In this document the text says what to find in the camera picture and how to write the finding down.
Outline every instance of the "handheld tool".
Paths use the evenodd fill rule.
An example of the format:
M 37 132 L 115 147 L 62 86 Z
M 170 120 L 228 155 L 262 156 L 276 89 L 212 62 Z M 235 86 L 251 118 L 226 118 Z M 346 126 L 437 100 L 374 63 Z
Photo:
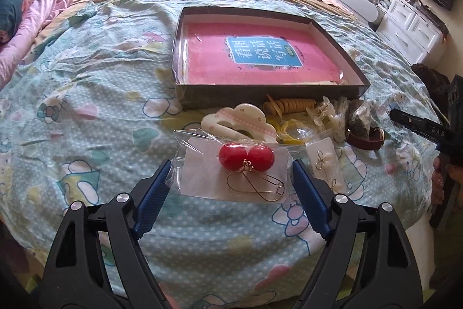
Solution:
M 443 231 L 460 189 L 460 185 L 448 176 L 445 166 L 450 163 L 461 165 L 463 138 L 456 132 L 430 119 L 415 117 L 399 109 L 392 109 L 389 116 L 392 121 L 430 142 L 436 143 L 436 150 L 440 152 L 440 172 L 444 180 L 444 202 L 434 207 L 429 224 L 433 228 Z

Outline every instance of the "bedspread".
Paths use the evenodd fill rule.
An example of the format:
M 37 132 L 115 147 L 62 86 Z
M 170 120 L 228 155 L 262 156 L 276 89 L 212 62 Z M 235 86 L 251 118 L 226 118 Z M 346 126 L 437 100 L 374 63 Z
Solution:
M 87 3 L 32 52 L 0 92 L 0 212 L 15 239 L 42 263 L 74 200 L 105 203 L 151 176 L 177 149 L 173 130 L 200 125 L 206 110 L 181 111 L 171 76 L 175 26 L 184 6 L 252 7 L 311 17 L 371 82 L 364 97 L 384 146 L 337 145 L 357 203 L 393 204 L 404 226 L 429 207 L 433 145 L 395 127 L 398 107 L 437 120 L 407 61 L 367 27 L 281 0 L 114 0 Z M 108 275 L 123 292 L 107 235 Z M 174 307 L 256 306 L 300 293 L 323 240 L 295 201 L 216 202 L 170 193 L 140 245 Z M 352 262 L 358 261 L 356 248 Z

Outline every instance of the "red bead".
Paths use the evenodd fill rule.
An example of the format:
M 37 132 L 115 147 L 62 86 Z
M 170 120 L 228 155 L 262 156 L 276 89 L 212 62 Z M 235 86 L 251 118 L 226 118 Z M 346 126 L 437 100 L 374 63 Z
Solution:
M 223 145 L 218 153 L 218 160 L 225 169 L 238 170 L 242 168 L 242 162 L 247 159 L 246 148 L 238 143 Z
M 265 172 L 275 162 L 275 154 L 268 146 L 254 146 L 249 150 L 248 160 L 255 170 Z

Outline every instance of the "cabinet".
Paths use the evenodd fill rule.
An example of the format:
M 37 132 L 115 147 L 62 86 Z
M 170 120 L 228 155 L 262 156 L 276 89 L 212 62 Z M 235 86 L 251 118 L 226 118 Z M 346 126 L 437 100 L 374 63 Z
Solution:
M 376 31 L 411 65 L 434 68 L 447 47 L 442 32 L 405 0 L 393 0 Z

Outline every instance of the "blue gripper pad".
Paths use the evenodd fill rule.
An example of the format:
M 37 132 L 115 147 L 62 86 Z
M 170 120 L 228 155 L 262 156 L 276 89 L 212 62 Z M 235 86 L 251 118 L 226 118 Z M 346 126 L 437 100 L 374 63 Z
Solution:
M 169 194 L 169 186 L 165 184 L 167 174 L 170 170 L 170 162 L 166 163 L 161 172 L 157 175 L 151 187 L 148 189 L 142 202 L 137 209 L 137 223 L 133 227 L 133 236 L 139 240 L 149 232 L 161 211 L 161 207 Z
M 302 164 L 299 160 L 293 163 L 293 187 L 313 230 L 328 240 L 332 232 L 329 226 L 330 209 L 323 202 Z

